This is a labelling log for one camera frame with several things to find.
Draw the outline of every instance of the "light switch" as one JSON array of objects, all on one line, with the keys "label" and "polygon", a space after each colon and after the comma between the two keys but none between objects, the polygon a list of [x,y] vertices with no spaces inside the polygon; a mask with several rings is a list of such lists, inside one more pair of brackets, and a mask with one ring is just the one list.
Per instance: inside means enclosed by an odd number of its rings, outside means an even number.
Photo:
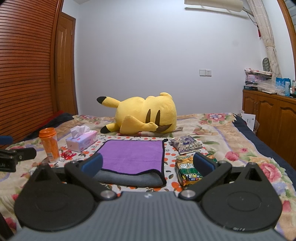
[{"label": "light switch", "polygon": [[200,76],[205,76],[205,69],[200,69]]},{"label": "light switch", "polygon": [[206,75],[206,76],[212,76],[212,71],[209,70],[209,69],[206,69],[206,70],[205,70],[205,75]]}]

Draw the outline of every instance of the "plush toy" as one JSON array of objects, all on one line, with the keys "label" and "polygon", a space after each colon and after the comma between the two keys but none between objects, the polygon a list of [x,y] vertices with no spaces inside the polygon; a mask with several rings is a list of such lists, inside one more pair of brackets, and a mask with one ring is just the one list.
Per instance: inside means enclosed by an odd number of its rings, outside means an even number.
[{"label": "plush toy", "polygon": [[117,108],[116,123],[104,126],[101,129],[103,134],[114,131],[125,135],[140,131],[168,133],[176,128],[177,111],[173,98],[168,93],[160,93],[156,97],[148,96],[146,99],[132,97],[124,101],[101,96],[97,101],[104,106]]}]

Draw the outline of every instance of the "orange cup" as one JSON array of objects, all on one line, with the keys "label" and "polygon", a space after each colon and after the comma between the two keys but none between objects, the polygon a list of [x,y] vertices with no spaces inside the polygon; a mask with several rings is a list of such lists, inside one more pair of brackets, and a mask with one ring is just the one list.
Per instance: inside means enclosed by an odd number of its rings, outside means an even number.
[{"label": "orange cup", "polygon": [[39,138],[42,141],[49,162],[55,163],[59,159],[59,148],[57,146],[57,132],[53,127],[39,131]]}]

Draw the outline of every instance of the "bed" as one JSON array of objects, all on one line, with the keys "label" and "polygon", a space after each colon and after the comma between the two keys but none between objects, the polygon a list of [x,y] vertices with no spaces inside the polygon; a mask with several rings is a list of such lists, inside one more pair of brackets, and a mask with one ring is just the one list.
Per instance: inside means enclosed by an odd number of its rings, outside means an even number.
[{"label": "bed", "polygon": [[[77,125],[87,125],[91,130],[100,130],[103,126],[114,121],[111,117],[94,117],[87,115],[70,116],[64,113],[51,120],[45,126],[55,127],[57,131],[60,153],[67,150],[65,139],[69,137],[70,129]],[[22,187],[34,172],[37,165],[46,158],[42,143],[38,138],[38,131],[30,134],[23,141],[11,145],[9,148],[34,147],[37,156],[34,160],[20,162],[15,173],[0,172],[0,212],[6,219],[13,231],[20,227],[13,212],[14,201],[22,190]],[[256,162],[275,190],[277,191],[282,204],[283,212],[276,225],[276,230],[288,240],[296,237],[296,171],[267,145],[260,141],[253,132],[246,126],[246,123],[232,113],[217,114],[192,114],[178,116],[176,130],[168,134],[157,134],[152,132],[141,132],[135,136],[123,136],[113,132],[107,135],[100,135],[98,141],[74,156],[72,159],[84,160],[90,157],[100,146],[110,139],[129,140],[163,140],[165,138],[191,135],[203,143],[202,153],[213,154],[217,160],[227,160],[233,166],[246,165],[249,161]],[[158,188],[138,188],[130,186],[119,186],[106,183],[109,189],[115,191],[118,196],[123,191],[174,191],[178,194],[182,187],[178,183],[174,169],[178,152],[165,143],[164,173],[167,185]],[[51,164],[53,168],[63,167],[68,161],[61,158],[57,163]]]}]

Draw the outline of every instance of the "white wall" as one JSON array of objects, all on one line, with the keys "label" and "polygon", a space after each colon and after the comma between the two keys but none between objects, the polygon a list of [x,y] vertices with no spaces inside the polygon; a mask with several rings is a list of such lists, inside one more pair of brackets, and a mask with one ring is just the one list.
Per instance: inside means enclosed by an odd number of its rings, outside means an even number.
[{"label": "white wall", "polygon": [[[99,96],[124,100],[164,91],[179,115],[241,109],[244,68],[262,69],[257,28],[245,12],[184,7],[190,6],[183,0],[80,5],[80,114],[114,116]],[[212,77],[200,77],[199,69],[211,69]]]},{"label": "white wall", "polygon": [[283,78],[295,79],[294,57],[283,13],[277,0],[262,0],[274,35],[276,55]]},{"label": "white wall", "polygon": [[78,112],[81,112],[81,99],[79,97],[79,77],[78,77],[78,55],[77,55],[77,47],[78,47],[78,38],[79,38],[79,7],[80,5],[73,1],[73,0],[64,0],[62,12],[70,15],[71,17],[76,18],[76,23],[75,23],[75,36],[74,36],[74,74],[75,74],[75,88],[76,88],[76,99],[77,99],[77,107],[78,107]]}]

